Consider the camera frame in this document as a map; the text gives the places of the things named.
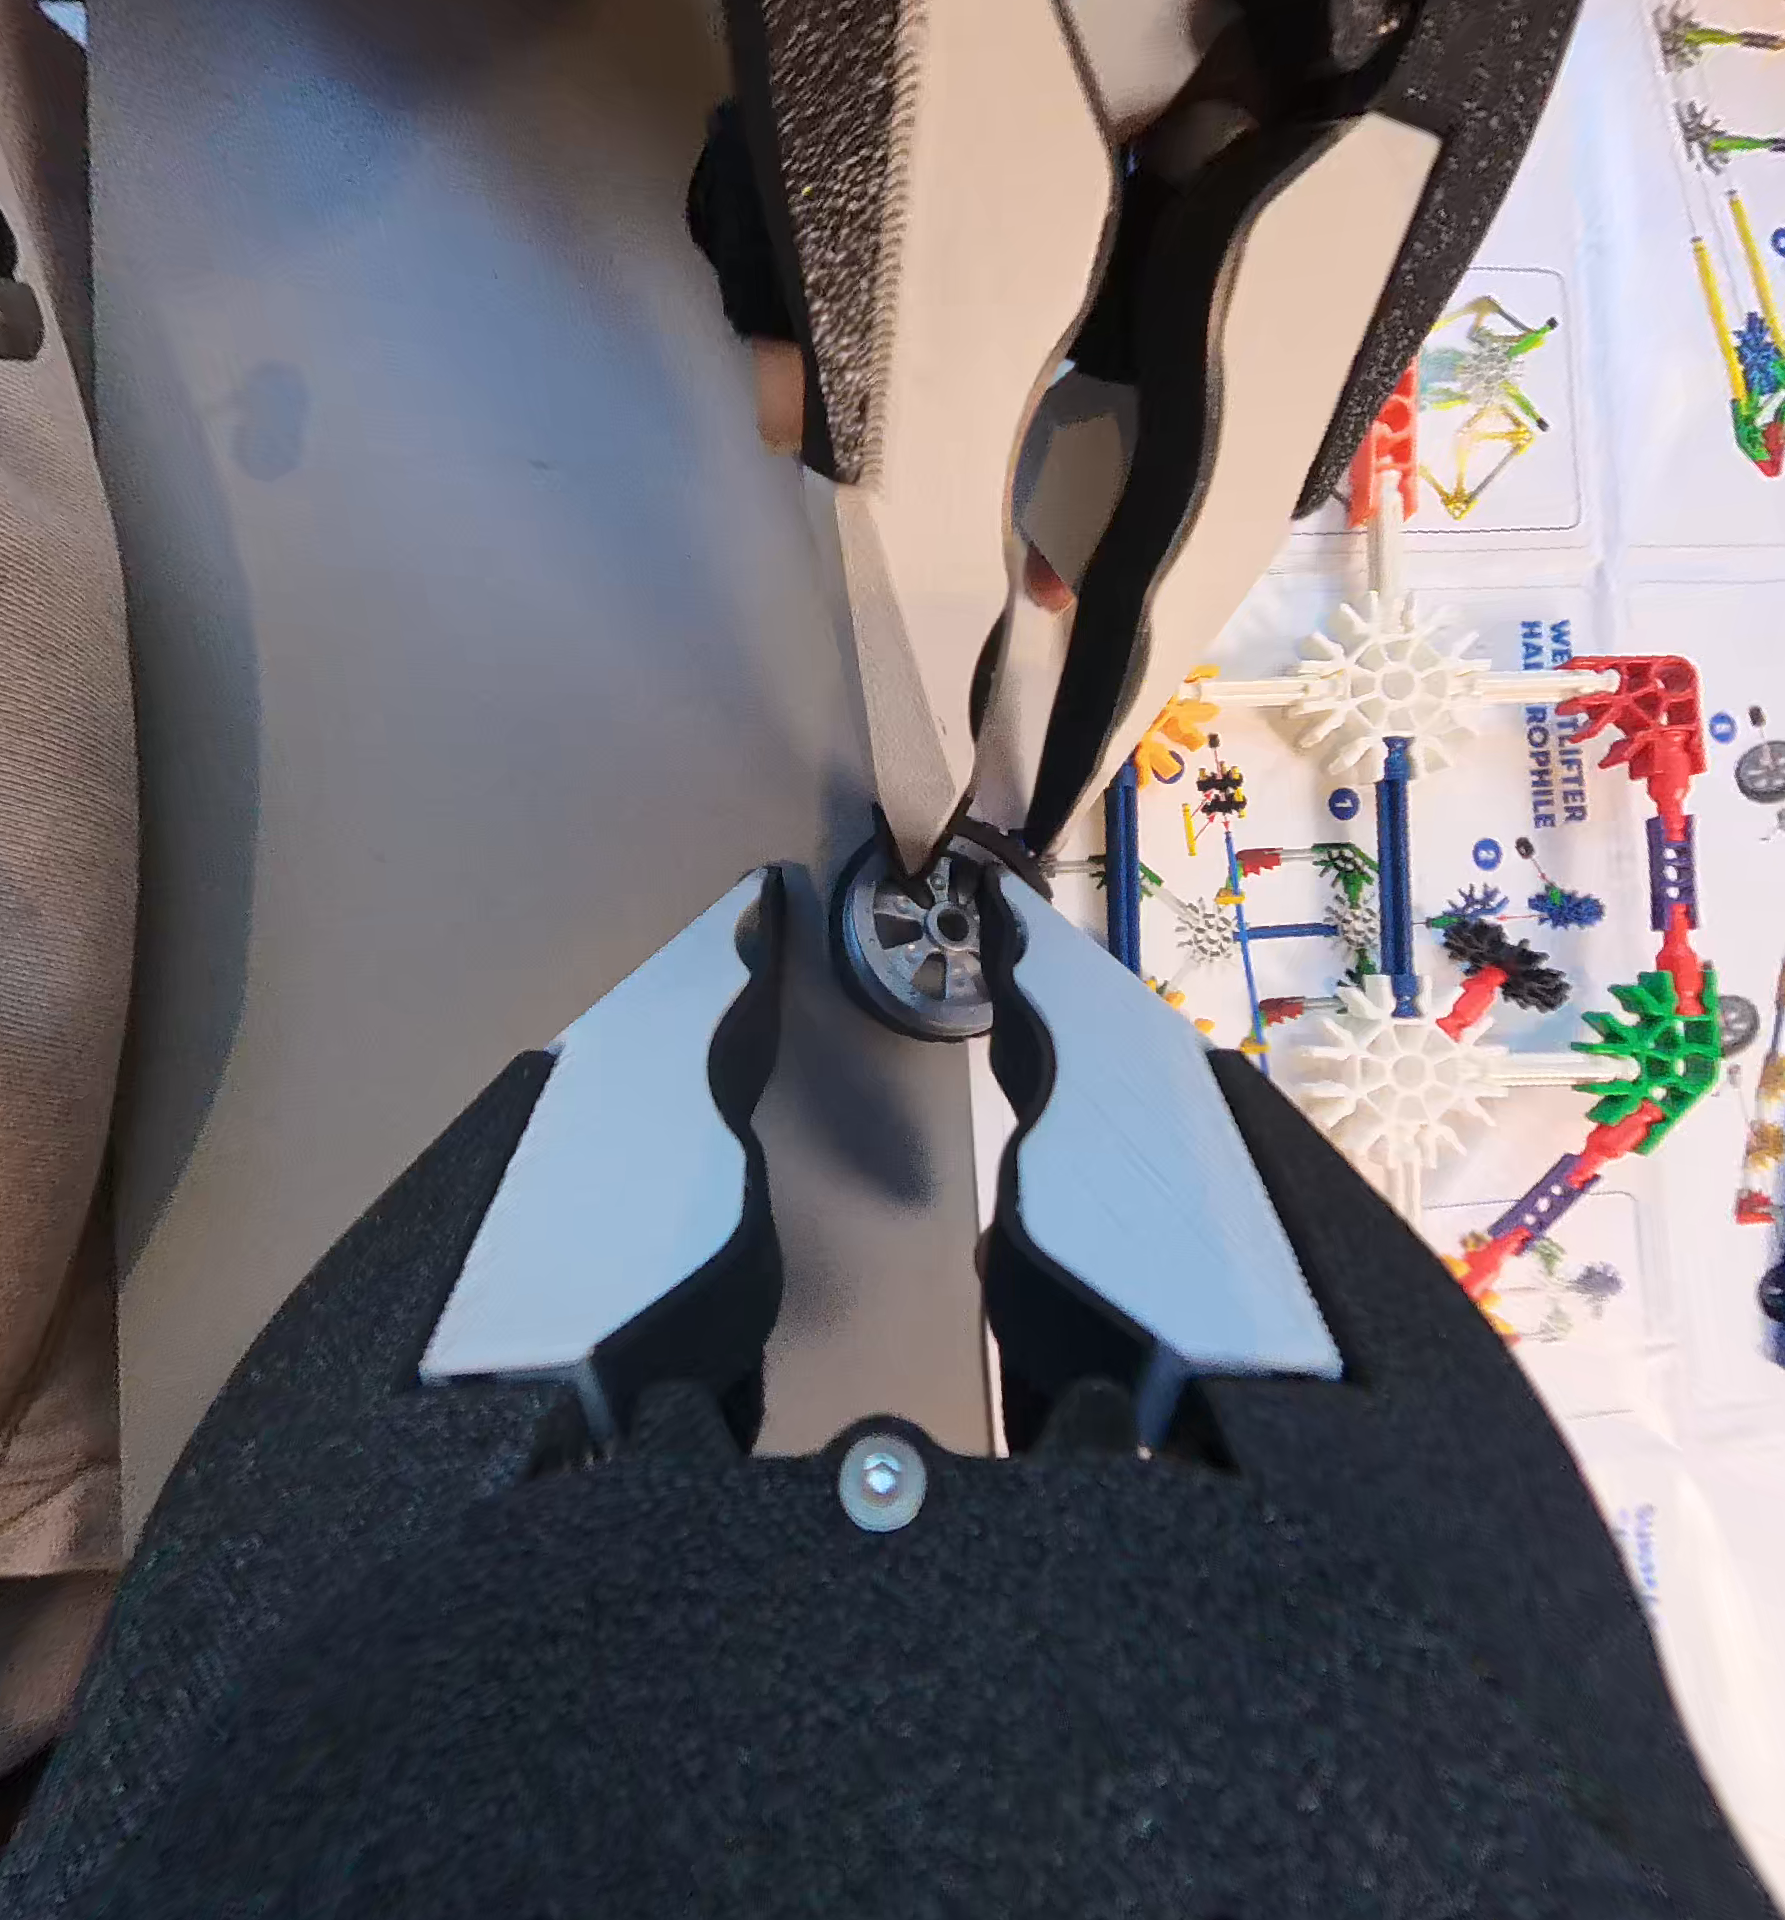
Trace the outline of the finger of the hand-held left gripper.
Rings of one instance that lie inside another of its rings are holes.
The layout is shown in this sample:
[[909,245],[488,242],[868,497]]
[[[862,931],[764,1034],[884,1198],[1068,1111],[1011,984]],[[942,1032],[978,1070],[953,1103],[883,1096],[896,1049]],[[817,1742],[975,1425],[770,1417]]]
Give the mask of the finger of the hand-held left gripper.
[[906,5],[887,155],[865,467],[834,504],[876,803],[899,869],[922,871],[975,781],[974,687],[1021,585],[1024,433],[1118,206],[1072,5]]
[[1133,251],[1130,455],[1068,448],[1024,522],[1024,609],[1068,619],[1041,752],[1006,822],[1054,850],[1277,553],[1442,155],[1348,114],[1238,134]]

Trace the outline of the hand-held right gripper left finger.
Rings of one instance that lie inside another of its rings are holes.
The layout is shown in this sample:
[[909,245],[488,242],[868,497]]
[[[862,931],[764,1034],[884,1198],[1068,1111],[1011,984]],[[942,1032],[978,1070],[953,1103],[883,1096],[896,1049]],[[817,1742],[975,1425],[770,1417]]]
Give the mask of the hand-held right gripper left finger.
[[424,1383],[574,1387],[599,1446],[665,1382],[764,1421],[783,1255],[755,1130],[779,1053],[781,871],[749,871],[549,1043],[423,1356]]

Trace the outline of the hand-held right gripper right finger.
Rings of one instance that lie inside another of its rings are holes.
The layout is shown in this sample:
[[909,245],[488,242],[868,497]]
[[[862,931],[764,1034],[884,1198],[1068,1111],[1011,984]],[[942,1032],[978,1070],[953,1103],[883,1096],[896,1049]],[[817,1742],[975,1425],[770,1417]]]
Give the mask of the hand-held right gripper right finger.
[[992,1070],[1012,1107],[983,1244],[1006,1444],[1088,1379],[1170,1436],[1202,1379],[1343,1379],[1214,1049],[1024,877],[983,879]]

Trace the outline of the grey desk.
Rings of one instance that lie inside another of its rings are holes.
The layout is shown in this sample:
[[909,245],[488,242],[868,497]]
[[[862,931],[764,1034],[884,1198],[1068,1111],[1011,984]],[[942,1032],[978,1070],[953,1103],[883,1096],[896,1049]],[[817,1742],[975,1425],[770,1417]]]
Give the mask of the grey desk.
[[974,1049],[826,957],[872,756],[826,504],[686,230],[717,4],[94,4],[144,879],[125,1463],[520,1049],[790,864],[765,1440],[990,1452]]

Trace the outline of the person's left hand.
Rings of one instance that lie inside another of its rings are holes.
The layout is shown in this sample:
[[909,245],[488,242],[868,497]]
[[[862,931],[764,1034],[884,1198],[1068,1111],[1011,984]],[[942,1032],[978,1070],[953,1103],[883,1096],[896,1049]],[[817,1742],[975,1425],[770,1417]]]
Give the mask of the person's left hand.
[[755,420],[768,451],[803,462],[809,420],[809,359],[795,338],[747,336]]

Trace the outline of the large fold-out instruction sheet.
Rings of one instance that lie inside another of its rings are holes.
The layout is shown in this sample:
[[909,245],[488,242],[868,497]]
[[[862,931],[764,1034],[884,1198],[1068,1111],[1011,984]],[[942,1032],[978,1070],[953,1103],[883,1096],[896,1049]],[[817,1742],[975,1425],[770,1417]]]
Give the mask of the large fold-out instruction sheet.
[[[1785,4],[1588,4],[1510,200],[1425,332],[1419,610],[1497,670],[1680,656],[1701,673],[1699,948],[1714,1091],[1481,1310],[1592,1476],[1704,1748],[1785,1907],[1785,1370],[1761,1283],[1785,1213]],[[1252,683],[1365,585],[1349,474],[1200,663]],[[1423,916],[1490,889],[1572,982],[1488,1043],[1549,1054],[1648,971],[1643,789],[1547,707],[1491,707],[1415,789]],[[1273,714],[1215,720],[1241,849],[1348,838],[1370,794]],[[1563,1088],[1458,1125],[1411,1224],[1445,1260],[1587,1130]]]

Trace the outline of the colourful rod and connector model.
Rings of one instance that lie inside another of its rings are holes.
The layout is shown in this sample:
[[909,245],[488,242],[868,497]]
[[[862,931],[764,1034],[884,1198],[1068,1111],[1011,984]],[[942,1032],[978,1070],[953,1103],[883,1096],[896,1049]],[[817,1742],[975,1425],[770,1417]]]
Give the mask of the colourful rod and connector model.
[[[1680,656],[1572,657],[1497,670],[1419,610],[1406,570],[1423,387],[1410,368],[1349,465],[1349,520],[1365,538],[1365,585],[1306,642],[1289,672],[1252,683],[1193,666],[1130,767],[1106,789],[1106,849],[1094,871],[1108,945],[1131,949],[1150,902],[1176,924],[1176,971],[1147,976],[1188,1009],[1195,967],[1241,964],[1241,1054],[1267,1070],[1272,1034],[1316,1019],[1302,1046],[1309,1114],[1410,1220],[1458,1125],[1488,1120],[1508,1091],[1563,1088],[1588,1100],[1578,1145],[1446,1258],[1466,1297],[1500,1304],[1511,1264],[1549,1240],[1611,1168],[1653,1152],[1720,1082],[1722,991],[1699,948],[1694,782],[1710,767],[1699,667]],[[1279,717],[1300,755],[1328,755],[1343,788],[1370,794],[1374,846],[1336,838],[1241,849],[1241,769],[1215,720],[1252,707]],[[1561,745],[1606,740],[1601,767],[1648,800],[1648,971],[1613,986],[1615,1008],[1581,1016],[1587,1037],[1558,1053],[1488,1043],[1500,1008],[1558,1013],[1572,982],[1515,939],[1501,897],[1466,889],[1423,916],[1415,899],[1415,789],[1456,760],[1491,707],[1547,707],[1572,723]]]

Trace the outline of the person in beige hoodie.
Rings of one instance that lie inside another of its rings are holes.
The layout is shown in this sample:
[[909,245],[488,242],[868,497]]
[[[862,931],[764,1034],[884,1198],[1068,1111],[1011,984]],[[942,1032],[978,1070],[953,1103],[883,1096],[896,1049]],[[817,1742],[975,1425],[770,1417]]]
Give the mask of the person in beige hoodie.
[[112,1103],[138,755],[88,396],[86,56],[0,4],[0,1780],[46,1749],[112,1599]]

